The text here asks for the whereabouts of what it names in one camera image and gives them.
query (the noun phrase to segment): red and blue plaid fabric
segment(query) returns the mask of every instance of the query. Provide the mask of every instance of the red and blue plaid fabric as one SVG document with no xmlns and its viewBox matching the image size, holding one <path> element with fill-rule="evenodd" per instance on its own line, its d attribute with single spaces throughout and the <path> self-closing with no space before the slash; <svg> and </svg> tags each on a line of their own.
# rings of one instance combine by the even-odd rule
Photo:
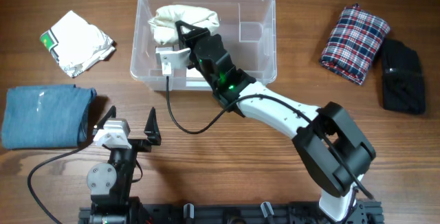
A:
<svg viewBox="0 0 440 224">
<path fill-rule="evenodd" d="M 361 85 L 389 32 L 383 19 L 361 10 L 358 4 L 347 6 L 331 31 L 320 64 Z"/>
</svg>

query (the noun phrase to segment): white cloth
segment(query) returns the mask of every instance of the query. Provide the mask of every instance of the white cloth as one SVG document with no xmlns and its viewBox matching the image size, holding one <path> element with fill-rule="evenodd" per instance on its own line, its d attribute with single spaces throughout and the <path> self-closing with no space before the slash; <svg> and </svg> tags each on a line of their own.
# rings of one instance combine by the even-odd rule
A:
<svg viewBox="0 0 440 224">
<path fill-rule="evenodd" d="M 115 50 L 109 36 L 73 11 L 41 35 L 40 40 L 60 68 L 72 78 Z"/>
<path fill-rule="evenodd" d="M 175 44 L 179 38 L 175 26 L 176 21 L 183 21 L 197 27 L 208 28 L 214 33 L 219 28 L 217 13 L 207 8 L 189 5 L 167 5 L 156 10 L 156 16 L 149 20 L 154 40 L 160 45 Z M 190 30 L 182 28 L 183 33 Z"/>
</svg>

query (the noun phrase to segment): blue folded cloth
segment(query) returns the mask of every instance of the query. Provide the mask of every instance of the blue folded cloth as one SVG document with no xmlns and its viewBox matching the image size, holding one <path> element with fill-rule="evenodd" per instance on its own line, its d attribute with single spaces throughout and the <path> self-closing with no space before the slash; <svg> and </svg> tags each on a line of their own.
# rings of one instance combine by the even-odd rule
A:
<svg viewBox="0 0 440 224">
<path fill-rule="evenodd" d="M 95 89 L 75 85 L 8 90 L 1 129 L 4 148 L 75 147 L 87 138 L 89 105 Z"/>
</svg>

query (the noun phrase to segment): black cloth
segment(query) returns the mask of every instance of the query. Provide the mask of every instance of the black cloth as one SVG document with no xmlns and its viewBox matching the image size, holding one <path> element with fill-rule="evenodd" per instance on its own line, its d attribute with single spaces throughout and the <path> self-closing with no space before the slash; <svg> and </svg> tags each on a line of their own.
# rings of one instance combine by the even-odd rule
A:
<svg viewBox="0 0 440 224">
<path fill-rule="evenodd" d="M 386 38 L 381 53 L 384 109 L 424 113 L 425 84 L 417 52 L 400 41 Z"/>
</svg>

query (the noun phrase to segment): clear plastic container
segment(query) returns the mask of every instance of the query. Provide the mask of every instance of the clear plastic container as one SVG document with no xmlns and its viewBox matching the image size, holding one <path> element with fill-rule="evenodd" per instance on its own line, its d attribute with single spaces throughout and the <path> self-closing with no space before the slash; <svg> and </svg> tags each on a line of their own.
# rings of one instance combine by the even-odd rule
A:
<svg viewBox="0 0 440 224">
<path fill-rule="evenodd" d="M 264 85 L 276 78 L 275 0 L 137 0 L 130 72 L 152 90 L 164 91 L 166 76 L 155 57 L 156 42 L 148 20 L 156 9 L 172 4 L 192 5 L 217 12 L 225 49 L 232 62 Z M 208 83 L 187 69 L 174 69 L 170 90 L 210 90 Z"/>
</svg>

